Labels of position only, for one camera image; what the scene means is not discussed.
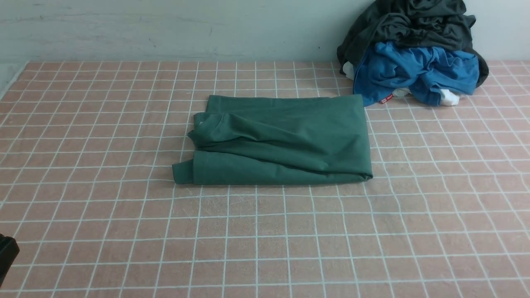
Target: red label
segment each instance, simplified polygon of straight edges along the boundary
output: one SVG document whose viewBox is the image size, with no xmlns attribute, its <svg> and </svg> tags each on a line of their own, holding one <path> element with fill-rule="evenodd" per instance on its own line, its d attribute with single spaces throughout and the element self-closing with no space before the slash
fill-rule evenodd
<svg viewBox="0 0 530 298">
<path fill-rule="evenodd" d="M 381 101 L 379 102 L 380 104 L 383 104 L 383 103 L 386 103 L 387 101 L 391 100 L 392 98 L 394 97 L 394 95 L 392 93 L 390 93 L 389 96 L 381 99 Z"/>
</svg>

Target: white cloth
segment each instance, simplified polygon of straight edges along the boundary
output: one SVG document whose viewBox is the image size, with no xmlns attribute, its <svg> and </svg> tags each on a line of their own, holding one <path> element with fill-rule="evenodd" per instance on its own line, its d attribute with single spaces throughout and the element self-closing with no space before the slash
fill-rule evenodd
<svg viewBox="0 0 530 298">
<path fill-rule="evenodd" d="M 352 63 L 346 62 L 342 66 L 342 71 L 346 74 L 346 77 L 350 80 L 354 80 L 355 78 L 355 69 Z M 460 102 L 460 95 L 455 94 L 451 92 L 448 89 L 440 89 L 441 92 L 441 101 L 440 104 L 442 106 L 456 106 Z M 392 95 L 394 97 L 405 97 L 407 94 L 410 94 L 410 90 L 408 88 L 397 88 L 392 92 Z"/>
</svg>

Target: folded green shirt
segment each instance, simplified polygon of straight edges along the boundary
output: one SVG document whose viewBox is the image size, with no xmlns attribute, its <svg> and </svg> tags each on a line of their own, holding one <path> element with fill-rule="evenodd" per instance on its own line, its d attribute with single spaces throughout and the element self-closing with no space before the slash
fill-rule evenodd
<svg viewBox="0 0 530 298">
<path fill-rule="evenodd" d="M 177 184 L 320 185 L 373 177 L 360 95 L 211 95 L 194 123 L 193 159 L 173 165 Z"/>
</svg>

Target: black garment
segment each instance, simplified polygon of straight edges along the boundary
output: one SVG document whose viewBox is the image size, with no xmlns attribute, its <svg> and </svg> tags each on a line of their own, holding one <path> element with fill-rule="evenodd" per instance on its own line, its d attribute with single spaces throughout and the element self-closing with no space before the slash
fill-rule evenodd
<svg viewBox="0 0 530 298">
<path fill-rule="evenodd" d="M 14 238 L 0 234 L 0 287 L 19 252 Z"/>
<path fill-rule="evenodd" d="M 337 48 L 337 57 L 341 66 L 350 61 L 357 68 L 369 46 L 387 40 L 398 47 L 463 50 L 479 59 L 478 87 L 488 77 L 489 69 L 473 50 L 471 27 L 476 18 L 465 12 L 462 0 L 376 0 L 351 26 Z"/>
</svg>

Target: white wall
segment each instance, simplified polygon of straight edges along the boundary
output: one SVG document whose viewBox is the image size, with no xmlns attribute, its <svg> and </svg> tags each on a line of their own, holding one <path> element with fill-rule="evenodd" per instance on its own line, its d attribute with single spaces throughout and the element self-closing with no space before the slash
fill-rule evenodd
<svg viewBox="0 0 530 298">
<path fill-rule="evenodd" d="M 11 83 L 15 75 L 18 76 L 24 65 L 25 63 L 2 63 L 0 61 L 0 99 L 4 96 L 7 85 Z"/>
<path fill-rule="evenodd" d="M 371 2 L 0 0 L 0 59 L 329 60 Z M 486 59 L 530 59 L 529 0 L 466 3 Z"/>
</svg>

